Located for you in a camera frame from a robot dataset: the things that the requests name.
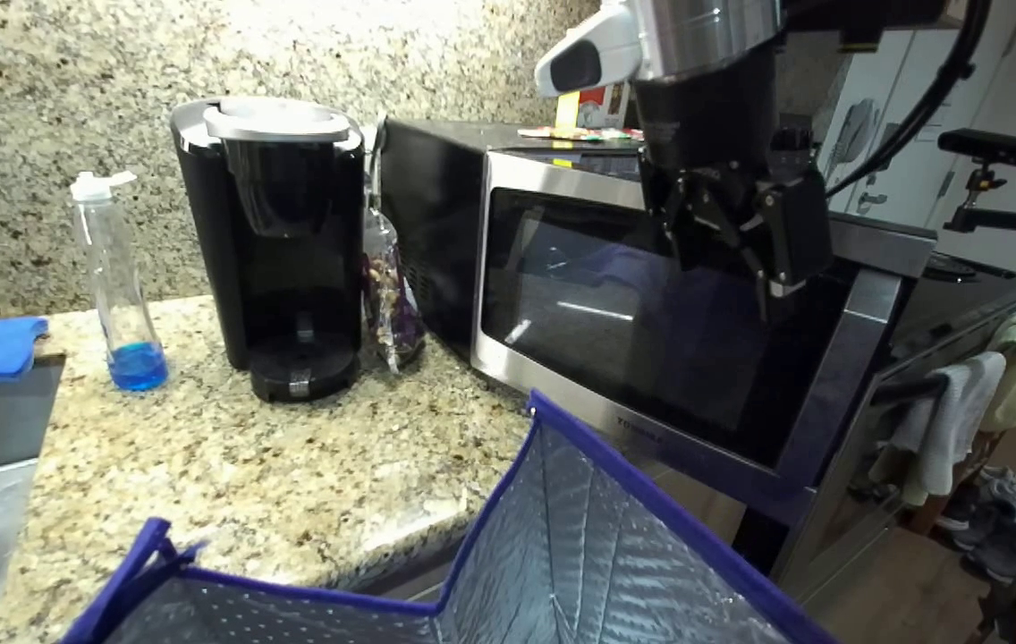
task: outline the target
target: microwave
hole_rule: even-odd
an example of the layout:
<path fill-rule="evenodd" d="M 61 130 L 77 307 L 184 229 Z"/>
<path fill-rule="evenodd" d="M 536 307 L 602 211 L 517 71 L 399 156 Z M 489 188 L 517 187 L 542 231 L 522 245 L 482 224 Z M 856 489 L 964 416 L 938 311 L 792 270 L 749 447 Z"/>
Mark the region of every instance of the microwave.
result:
<path fill-rule="evenodd" d="M 639 175 L 629 142 L 407 120 L 381 136 L 381 208 L 448 350 L 598 429 L 655 421 L 773 461 L 850 282 L 761 319 L 754 280 L 718 250 L 677 267 Z"/>

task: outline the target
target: cable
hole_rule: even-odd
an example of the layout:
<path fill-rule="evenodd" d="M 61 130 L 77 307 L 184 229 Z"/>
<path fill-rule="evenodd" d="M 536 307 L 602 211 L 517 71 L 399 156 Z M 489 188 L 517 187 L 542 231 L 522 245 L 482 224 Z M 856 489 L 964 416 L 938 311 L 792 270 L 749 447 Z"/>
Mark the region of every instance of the cable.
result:
<path fill-rule="evenodd" d="M 850 180 L 831 187 L 831 196 L 850 188 L 862 175 L 889 167 L 893 156 L 941 112 L 941 102 L 956 90 L 956 82 L 975 71 L 971 62 L 975 62 L 981 37 L 983 37 L 987 12 L 992 12 L 992 0 L 971 0 L 961 39 L 953 41 L 953 51 L 949 51 L 938 77 L 932 82 L 932 90 L 916 100 L 910 118 Z"/>

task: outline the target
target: water bottle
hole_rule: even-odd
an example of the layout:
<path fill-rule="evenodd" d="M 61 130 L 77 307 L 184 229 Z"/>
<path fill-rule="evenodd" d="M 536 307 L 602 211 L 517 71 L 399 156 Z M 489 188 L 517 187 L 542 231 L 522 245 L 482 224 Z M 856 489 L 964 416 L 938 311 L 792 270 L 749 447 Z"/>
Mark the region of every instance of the water bottle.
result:
<path fill-rule="evenodd" d="M 115 208 L 115 188 L 128 187 L 132 180 L 135 175 L 128 173 L 83 173 L 73 181 L 73 199 L 80 211 L 80 245 L 107 341 L 111 378 L 127 392 L 142 392 L 158 390 L 169 378 L 169 363 L 150 326 L 123 211 Z"/>

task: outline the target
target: black coffee maker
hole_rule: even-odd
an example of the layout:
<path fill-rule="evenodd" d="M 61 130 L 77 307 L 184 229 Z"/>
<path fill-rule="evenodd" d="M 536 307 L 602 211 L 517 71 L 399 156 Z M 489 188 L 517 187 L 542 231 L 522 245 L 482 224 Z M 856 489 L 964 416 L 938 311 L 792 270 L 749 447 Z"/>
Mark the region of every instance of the black coffee maker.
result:
<path fill-rule="evenodd" d="M 224 96 L 171 115 L 227 355 L 261 400 L 355 383 L 361 355 L 358 130 L 305 100 Z"/>

